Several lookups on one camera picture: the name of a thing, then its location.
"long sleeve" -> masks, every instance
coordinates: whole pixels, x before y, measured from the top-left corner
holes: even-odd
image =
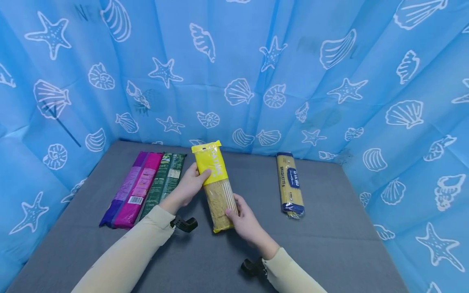
[[[130,293],[155,252],[171,237],[174,216],[154,207],[86,272],[72,293]]]
[[[267,268],[267,279],[280,293],[327,293],[283,248],[263,263]]]

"blue shower curtain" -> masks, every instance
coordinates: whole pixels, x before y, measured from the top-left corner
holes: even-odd
[[[116,139],[341,164],[409,290],[462,292],[468,15],[466,0],[2,1],[0,292]]]

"pink pasta package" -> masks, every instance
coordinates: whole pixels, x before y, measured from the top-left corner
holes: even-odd
[[[140,152],[100,226],[124,229],[134,226],[162,157],[162,153]]]

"yellow packaging top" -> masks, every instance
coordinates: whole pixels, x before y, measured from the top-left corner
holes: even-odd
[[[194,145],[192,147],[192,153],[196,156],[199,172],[202,173],[207,169],[212,171],[210,177],[205,180],[204,185],[228,179],[228,173],[219,146],[221,146],[221,143],[217,140],[213,143]]]

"yellow pasta package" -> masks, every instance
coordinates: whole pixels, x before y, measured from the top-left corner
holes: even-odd
[[[213,232],[234,228],[233,223],[225,215],[225,210],[230,208],[238,213],[235,198],[231,190],[225,162],[221,156],[220,141],[195,145],[192,152],[196,156],[197,168],[202,173],[211,169],[210,177],[204,182],[204,190],[213,221]]]

